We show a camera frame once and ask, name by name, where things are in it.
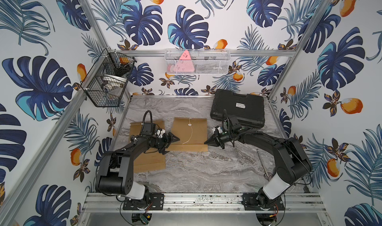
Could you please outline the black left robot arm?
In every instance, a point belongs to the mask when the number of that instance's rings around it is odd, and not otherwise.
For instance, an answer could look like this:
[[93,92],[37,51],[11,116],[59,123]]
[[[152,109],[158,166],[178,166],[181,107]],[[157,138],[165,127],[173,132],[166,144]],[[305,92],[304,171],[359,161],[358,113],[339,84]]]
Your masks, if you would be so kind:
[[96,174],[98,191],[106,195],[124,196],[131,200],[144,199],[146,187],[133,180],[134,160],[151,148],[165,155],[170,144],[179,140],[177,136],[154,123],[152,112],[147,110],[140,133],[133,135],[128,145],[102,155]]

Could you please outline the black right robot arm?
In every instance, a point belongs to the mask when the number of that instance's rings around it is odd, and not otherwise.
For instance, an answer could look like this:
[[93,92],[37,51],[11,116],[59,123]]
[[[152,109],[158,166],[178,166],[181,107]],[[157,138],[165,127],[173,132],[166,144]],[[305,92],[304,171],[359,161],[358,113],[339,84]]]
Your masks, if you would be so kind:
[[224,149],[227,142],[234,144],[236,141],[261,149],[274,159],[275,173],[255,194],[255,206],[264,208],[273,204],[287,189],[313,170],[311,161],[297,139],[274,137],[255,128],[242,126],[236,116],[224,112],[221,125],[214,128],[205,144]]

